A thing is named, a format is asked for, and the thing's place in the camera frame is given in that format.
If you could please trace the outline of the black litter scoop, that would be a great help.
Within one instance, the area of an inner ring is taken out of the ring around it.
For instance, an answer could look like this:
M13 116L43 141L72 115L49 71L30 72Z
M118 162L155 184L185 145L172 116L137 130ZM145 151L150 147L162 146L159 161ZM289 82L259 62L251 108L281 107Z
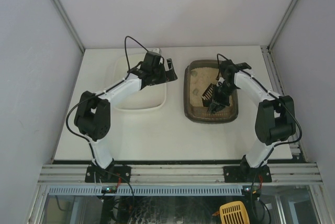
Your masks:
M210 85L205 89L202 94L202 103L204 107L208 107L212 100L215 84L210 83Z

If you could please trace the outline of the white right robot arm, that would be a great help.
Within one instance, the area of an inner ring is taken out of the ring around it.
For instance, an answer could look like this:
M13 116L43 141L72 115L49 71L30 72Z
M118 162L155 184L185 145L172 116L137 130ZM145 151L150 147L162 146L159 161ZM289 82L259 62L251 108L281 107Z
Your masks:
M215 114L230 105L230 96L238 89L244 91L257 107L255 135L257 140L251 150L243 156L241 169L254 171L266 166L276 147L290 144L288 140L302 128L295 117L294 100L267 89L250 73L245 63L235 64L231 59L218 61L217 83L208 100L208 112Z

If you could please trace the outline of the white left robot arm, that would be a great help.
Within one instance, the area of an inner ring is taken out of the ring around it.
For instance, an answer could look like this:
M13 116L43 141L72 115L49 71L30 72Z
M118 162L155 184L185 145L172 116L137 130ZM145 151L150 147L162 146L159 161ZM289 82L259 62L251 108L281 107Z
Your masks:
M128 39L145 50L143 60L134 67L130 66ZM148 50L135 38L125 36L124 50L128 68L126 75L102 91L82 93L80 101L70 109L65 119L67 130L86 140L92 155L92 163L103 170L114 161L107 147L108 141L105 139L111 128L111 108L147 86L177 80L172 59L165 59L160 53Z

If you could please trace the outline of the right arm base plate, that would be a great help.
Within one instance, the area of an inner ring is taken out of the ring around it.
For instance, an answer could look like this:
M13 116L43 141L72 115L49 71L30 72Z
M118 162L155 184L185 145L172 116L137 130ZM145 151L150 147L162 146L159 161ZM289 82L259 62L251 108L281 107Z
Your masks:
M240 166L224 166L224 178L226 183L246 183L260 181L265 183L272 182L270 168L265 165L260 168L251 168L248 171L243 171Z

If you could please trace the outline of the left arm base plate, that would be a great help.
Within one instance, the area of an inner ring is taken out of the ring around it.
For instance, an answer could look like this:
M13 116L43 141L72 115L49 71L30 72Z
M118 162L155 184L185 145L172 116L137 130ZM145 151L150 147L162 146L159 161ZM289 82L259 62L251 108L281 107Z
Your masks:
M107 169L102 169L95 165L89 165L86 169L86 183L118 183L130 182L131 167L130 166L111 166Z

